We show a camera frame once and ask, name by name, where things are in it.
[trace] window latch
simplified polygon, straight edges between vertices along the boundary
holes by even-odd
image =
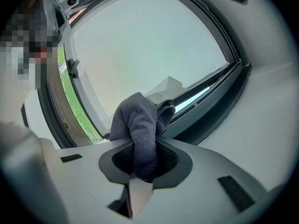
[[[70,68],[69,75],[72,76],[73,78],[78,78],[78,70],[77,66],[79,65],[80,61],[76,60],[74,61],[73,59],[69,59],[68,65]]]

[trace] window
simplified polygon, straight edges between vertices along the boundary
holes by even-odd
[[[226,29],[199,0],[80,0],[77,7],[58,67],[71,111],[93,144],[109,138],[115,109],[136,92],[154,103],[174,100],[165,132],[174,138],[212,109],[243,69]]]

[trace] gray towel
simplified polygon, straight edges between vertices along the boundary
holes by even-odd
[[[156,175],[156,136],[165,132],[175,111],[172,100],[156,105],[140,92],[122,101],[115,111],[110,141],[132,138],[134,173],[146,182]]]

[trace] green grass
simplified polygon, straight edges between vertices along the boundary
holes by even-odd
[[[58,48],[58,65],[61,66],[65,62],[64,56],[64,48],[63,46]],[[61,83],[64,88],[65,96],[67,101],[70,104],[71,110],[73,111],[78,123],[81,125],[82,129],[88,136],[88,138],[92,141],[93,144],[102,141],[103,139],[100,137],[98,132],[95,130],[88,117],[86,116],[82,106],[80,105],[75,91],[72,87],[71,80],[69,74],[66,73],[64,75],[60,74]]]

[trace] pixelated area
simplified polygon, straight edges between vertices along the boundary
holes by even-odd
[[[59,39],[57,27],[46,19],[43,0],[26,0],[1,36],[7,78],[20,88],[38,89],[47,77],[47,67],[57,65]]]

